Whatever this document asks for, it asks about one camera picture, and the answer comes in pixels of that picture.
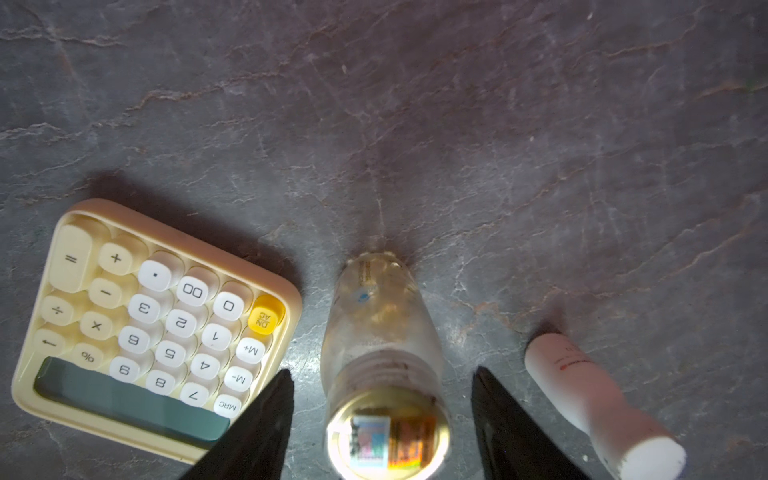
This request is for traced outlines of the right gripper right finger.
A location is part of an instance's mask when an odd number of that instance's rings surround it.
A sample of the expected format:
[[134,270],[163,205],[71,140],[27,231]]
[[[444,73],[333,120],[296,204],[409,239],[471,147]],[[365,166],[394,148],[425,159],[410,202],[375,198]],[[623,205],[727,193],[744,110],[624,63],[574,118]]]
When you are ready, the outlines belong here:
[[487,479],[585,479],[493,373],[473,375],[471,407]]

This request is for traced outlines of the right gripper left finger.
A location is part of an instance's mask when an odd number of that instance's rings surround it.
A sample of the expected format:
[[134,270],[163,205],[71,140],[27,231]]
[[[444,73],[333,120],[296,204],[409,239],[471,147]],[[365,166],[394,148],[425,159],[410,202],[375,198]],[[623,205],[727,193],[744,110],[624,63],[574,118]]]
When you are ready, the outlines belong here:
[[185,479],[279,479],[294,414],[294,382],[280,370]]

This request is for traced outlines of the clear amber pill bottle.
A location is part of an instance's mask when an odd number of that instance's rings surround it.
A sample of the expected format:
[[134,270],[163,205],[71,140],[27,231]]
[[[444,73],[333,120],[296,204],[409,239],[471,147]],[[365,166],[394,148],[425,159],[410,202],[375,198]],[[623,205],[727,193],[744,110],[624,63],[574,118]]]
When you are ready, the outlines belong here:
[[444,355],[409,269],[390,252],[349,261],[321,350],[324,447],[343,479],[431,479],[451,438]]

